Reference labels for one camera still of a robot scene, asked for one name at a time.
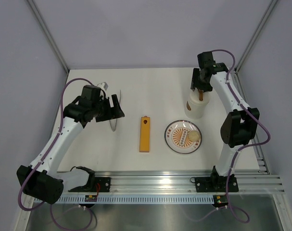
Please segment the white lid with brown handle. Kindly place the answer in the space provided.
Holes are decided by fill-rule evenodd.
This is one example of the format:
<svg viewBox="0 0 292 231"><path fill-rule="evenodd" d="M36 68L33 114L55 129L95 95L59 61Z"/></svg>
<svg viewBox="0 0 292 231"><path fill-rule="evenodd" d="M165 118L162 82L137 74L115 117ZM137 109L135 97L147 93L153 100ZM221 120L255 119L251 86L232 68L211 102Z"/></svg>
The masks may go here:
<svg viewBox="0 0 292 231"><path fill-rule="evenodd" d="M203 93L203 100L200 100L200 93L195 90L189 93L188 103L190 106L204 106L207 105L210 101L210 93Z"/></svg>

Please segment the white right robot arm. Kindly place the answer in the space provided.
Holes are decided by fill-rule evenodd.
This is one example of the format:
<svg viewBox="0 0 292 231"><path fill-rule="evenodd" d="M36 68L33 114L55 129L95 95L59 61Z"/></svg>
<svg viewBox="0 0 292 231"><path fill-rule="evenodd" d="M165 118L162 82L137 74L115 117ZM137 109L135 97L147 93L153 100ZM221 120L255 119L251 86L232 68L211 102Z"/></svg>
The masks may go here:
<svg viewBox="0 0 292 231"><path fill-rule="evenodd" d="M186 115L192 119L201 118L209 102L209 93L215 90L227 117L220 128L224 144L218 163L209 177L195 177L193 182L198 193L238 192L234 167L239 152L255 137L260 113L241 97L229 77L231 70L224 63L216 62L212 51L198 54L197 59L199 66L193 70Z"/></svg>

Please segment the metal food tongs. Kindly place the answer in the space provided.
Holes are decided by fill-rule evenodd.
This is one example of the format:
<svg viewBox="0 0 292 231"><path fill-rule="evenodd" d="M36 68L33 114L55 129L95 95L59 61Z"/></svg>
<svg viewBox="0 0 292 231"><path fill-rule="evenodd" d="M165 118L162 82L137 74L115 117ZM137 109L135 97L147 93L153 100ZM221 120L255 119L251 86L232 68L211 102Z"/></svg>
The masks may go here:
<svg viewBox="0 0 292 231"><path fill-rule="evenodd" d="M121 101L122 101L122 91L119 90L119 104L121 104ZM113 119L113 120L109 121L110 128L111 128L112 132L116 131L117 122L118 122L118 119Z"/></svg>

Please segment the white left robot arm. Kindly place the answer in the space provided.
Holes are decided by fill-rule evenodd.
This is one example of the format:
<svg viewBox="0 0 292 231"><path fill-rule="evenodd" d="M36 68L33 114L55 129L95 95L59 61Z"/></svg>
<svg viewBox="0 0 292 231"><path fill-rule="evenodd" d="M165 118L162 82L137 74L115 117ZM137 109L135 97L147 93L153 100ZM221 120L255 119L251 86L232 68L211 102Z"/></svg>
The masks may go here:
<svg viewBox="0 0 292 231"><path fill-rule="evenodd" d="M123 113L117 95L106 96L108 85L85 85L81 95L67 106L61 106L61 121L39 155L29 164L20 166L17 177L20 193L32 196L50 205L56 203L63 192L99 192L102 186L95 179L95 171L76 167L58 173L59 165L76 137L87 123L122 118Z"/></svg>

